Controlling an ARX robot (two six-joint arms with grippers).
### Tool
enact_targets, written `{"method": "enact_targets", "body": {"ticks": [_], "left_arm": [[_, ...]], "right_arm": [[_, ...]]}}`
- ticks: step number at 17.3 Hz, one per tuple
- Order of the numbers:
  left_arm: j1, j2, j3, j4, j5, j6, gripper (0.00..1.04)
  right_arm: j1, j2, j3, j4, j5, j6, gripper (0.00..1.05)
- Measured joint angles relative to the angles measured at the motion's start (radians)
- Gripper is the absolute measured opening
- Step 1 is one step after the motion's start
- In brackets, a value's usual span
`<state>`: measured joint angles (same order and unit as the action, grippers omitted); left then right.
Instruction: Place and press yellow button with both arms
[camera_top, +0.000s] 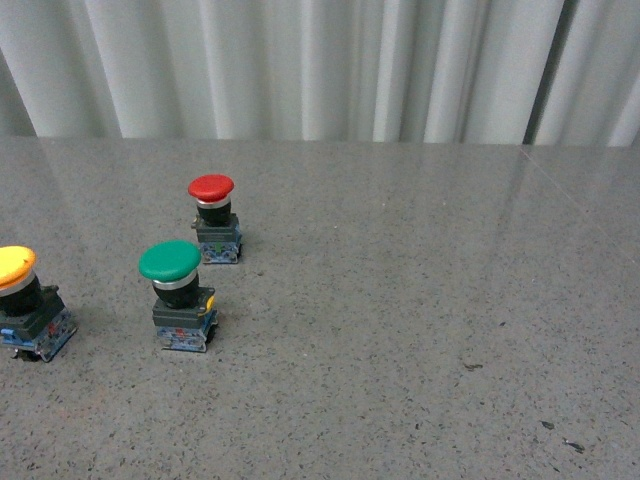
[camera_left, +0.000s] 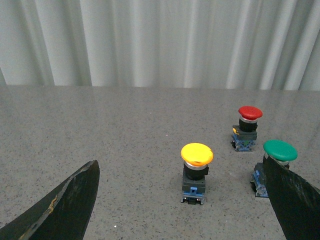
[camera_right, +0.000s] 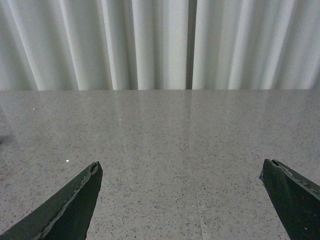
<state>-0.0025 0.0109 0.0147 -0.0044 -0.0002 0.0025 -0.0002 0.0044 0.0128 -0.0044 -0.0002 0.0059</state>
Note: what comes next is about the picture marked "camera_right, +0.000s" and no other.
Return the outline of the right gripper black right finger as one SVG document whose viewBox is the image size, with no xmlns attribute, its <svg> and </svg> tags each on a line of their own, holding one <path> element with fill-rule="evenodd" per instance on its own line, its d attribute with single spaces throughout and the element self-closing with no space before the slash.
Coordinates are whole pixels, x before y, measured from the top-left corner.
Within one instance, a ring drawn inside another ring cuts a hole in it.
<svg viewBox="0 0 320 240">
<path fill-rule="evenodd" d="M 320 238 L 320 186 L 278 160 L 265 159 L 259 179 L 291 240 Z"/>
</svg>

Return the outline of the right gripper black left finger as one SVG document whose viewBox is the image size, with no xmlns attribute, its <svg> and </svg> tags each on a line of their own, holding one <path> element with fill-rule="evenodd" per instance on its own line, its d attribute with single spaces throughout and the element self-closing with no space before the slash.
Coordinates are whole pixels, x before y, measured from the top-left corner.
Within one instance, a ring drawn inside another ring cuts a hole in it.
<svg viewBox="0 0 320 240">
<path fill-rule="evenodd" d="M 101 189 L 103 169 L 93 162 L 33 212 L 0 235 L 2 240 L 85 240 Z"/>
</svg>

